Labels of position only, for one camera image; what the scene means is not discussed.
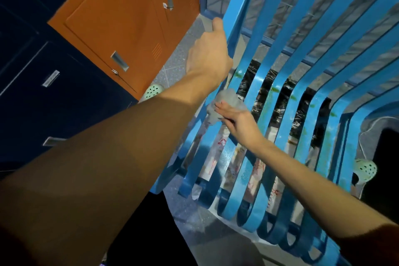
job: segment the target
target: orange locker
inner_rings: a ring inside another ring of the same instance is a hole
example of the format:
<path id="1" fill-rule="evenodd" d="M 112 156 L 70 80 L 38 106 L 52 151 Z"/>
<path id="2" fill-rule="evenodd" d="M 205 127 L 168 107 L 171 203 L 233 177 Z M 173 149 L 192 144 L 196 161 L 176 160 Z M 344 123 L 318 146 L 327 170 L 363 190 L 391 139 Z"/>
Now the orange locker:
<path id="1" fill-rule="evenodd" d="M 67 0 L 48 23 L 140 99 L 198 14 L 199 0 Z"/>

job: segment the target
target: black pants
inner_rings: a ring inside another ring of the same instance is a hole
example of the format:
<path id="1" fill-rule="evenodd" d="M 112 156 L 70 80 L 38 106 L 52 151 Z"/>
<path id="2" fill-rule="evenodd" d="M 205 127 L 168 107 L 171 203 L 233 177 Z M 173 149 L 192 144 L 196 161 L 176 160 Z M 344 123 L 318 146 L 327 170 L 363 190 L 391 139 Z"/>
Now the black pants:
<path id="1" fill-rule="evenodd" d="M 107 266 L 176 264 L 197 266 L 177 228 L 164 193 L 148 193 L 111 244 Z"/>

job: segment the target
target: person's left arm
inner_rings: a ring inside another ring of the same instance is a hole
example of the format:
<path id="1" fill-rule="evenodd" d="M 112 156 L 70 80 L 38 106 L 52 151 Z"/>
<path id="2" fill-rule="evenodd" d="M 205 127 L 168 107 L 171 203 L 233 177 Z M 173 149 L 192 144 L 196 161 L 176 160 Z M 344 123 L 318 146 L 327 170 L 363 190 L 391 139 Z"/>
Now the person's left arm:
<path id="1" fill-rule="evenodd" d="M 40 265 L 99 265 L 232 63 L 217 18 L 190 50 L 182 80 L 1 181 L 0 227 Z"/>

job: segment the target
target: white cord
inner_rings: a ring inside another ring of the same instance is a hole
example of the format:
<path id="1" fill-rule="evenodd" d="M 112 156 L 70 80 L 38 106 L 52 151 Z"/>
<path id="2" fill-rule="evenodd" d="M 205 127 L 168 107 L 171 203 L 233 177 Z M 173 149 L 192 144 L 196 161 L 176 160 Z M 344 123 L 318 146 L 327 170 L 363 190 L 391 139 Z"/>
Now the white cord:
<path id="1" fill-rule="evenodd" d="M 360 146 L 360 150 L 362 151 L 363 157 L 364 157 L 366 160 L 368 160 L 368 159 L 367 159 L 367 157 L 366 157 L 366 154 L 364 153 L 364 149 L 363 149 L 362 143 L 360 142 L 360 137 L 361 137 L 363 134 L 365 134 L 365 133 L 371 131 L 371 130 L 373 129 L 373 127 L 376 125 L 376 123 L 377 123 L 379 120 L 384 119 L 384 118 L 391 118 L 391 119 L 399 120 L 399 118 L 391 117 L 391 116 L 385 116 L 385 117 L 377 118 L 377 119 L 375 119 L 375 120 L 372 122 L 372 124 L 371 124 L 371 126 L 370 126 L 370 128 L 369 128 L 368 130 L 366 130 L 365 132 L 360 133 L 360 135 L 359 135 L 359 146 Z"/>

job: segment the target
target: blue chair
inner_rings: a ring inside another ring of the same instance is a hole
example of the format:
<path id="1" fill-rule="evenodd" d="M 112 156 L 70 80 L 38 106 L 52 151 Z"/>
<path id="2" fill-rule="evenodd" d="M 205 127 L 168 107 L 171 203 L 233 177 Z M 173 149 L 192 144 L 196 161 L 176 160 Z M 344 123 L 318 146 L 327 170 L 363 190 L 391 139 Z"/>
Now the blue chair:
<path id="1" fill-rule="evenodd" d="M 235 74 L 229 82 L 228 88 L 233 88 L 235 91 L 238 90 L 257 47 L 263 39 L 267 26 L 272 22 L 272 18 L 281 1 L 282 0 L 264 1 L 256 24 L 252 29 L 247 48 Z M 329 31 L 353 1 L 354 0 L 334 0 L 278 72 L 268 92 L 265 106 L 258 120 L 258 127 L 262 133 L 266 133 L 274 107 L 276 106 L 277 98 L 288 76 L 290 76 L 306 55 L 311 52 L 312 48 L 322 39 L 326 32 Z M 251 0 L 231 0 L 224 14 L 223 22 L 229 55 L 231 57 L 234 55 L 250 2 Z M 252 109 L 267 73 L 314 2 L 315 0 L 298 0 L 296 5 L 292 8 L 290 15 L 272 43 L 251 83 L 244 101 L 248 109 Z M 376 0 L 298 81 L 288 100 L 281 125 L 277 132 L 275 140 L 277 147 L 284 149 L 286 146 L 292 122 L 306 88 L 342 54 L 346 53 L 356 41 L 361 39 L 397 2 L 399 2 L 399 0 Z M 294 155 L 295 159 L 301 163 L 304 163 L 307 159 L 318 114 L 322 102 L 327 96 L 350 77 L 375 61 L 379 55 L 386 53 L 394 47 L 398 42 L 398 38 L 399 25 L 396 24 L 359 56 L 347 64 L 341 71 L 336 73 L 335 76 L 316 92 L 310 102 L 307 116 L 303 123 L 297 150 Z M 399 86 L 382 92 L 380 95 L 360 106 L 353 113 L 345 114 L 344 110 L 354 100 L 366 94 L 371 88 L 388 81 L 398 74 L 399 60 L 394 60 L 362 82 L 357 83 L 355 87 L 346 92 L 334 103 L 328 117 L 326 131 L 317 161 L 317 173 L 330 179 L 343 189 L 347 191 L 350 190 L 360 126 L 367 117 L 382 116 L 387 113 L 399 113 L 399 104 L 397 102 Z M 205 105 L 214 99 L 220 88 L 221 87 L 207 97 Z M 226 145 L 209 181 L 205 181 L 198 177 L 214 139 L 222 126 L 221 122 L 207 129 L 199 142 L 198 150 L 187 170 L 182 168 L 182 162 L 200 126 L 204 122 L 206 116 L 205 105 L 202 107 L 192 130 L 185 139 L 176 161 L 171 166 L 165 168 L 151 191 L 153 193 L 159 193 L 176 174 L 179 174 L 183 176 L 183 181 L 178 193 L 183 197 L 188 197 L 190 195 L 194 184 L 200 184 L 202 186 L 202 191 L 198 198 L 198 203 L 205 208 L 209 208 L 218 196 L 219 203 L 217 212 L 219 216 L 231 220 L 237 215 L 238 226 L 249 232 L 256 231 L 258 236 L 262 239 L 272 244 L 278 244 L 282 249 L 294 256 L 302 258 L 306 263 L 315 265 L 336 265 L 338 262 L 341 263 L 343 260 L 340 259 L 340 249 L 338 245 L 320 229 L 309 213 L 305 212 L 300 225 L 291 222 L 292 212 L 297 199 L 289 189 L 286 188 L 284 190 L 276 215 L 269 214 L 266 211 L 268 199 L 276 178 L 276 174 L 271 168 L 266 167 L 253 204 L 249 204 L 243 200 L 251 176 L 252 167 L 256 160 L 250 152 L 247 152 L 245 155 L 231 193 L 221 188 L 222 178 L 227 171 L 232 155 L 236 149 L 237 143 L 234 139 L 227 139 Z M 268 222 L 272 223 L 271 229 L 267 228 Z M 287 241 L 288 233 L 296 237 L 292 244 Z M 309 254 L 312 247 L 316 247 L 321 252 L 316 259 L 312 258 Z"/>

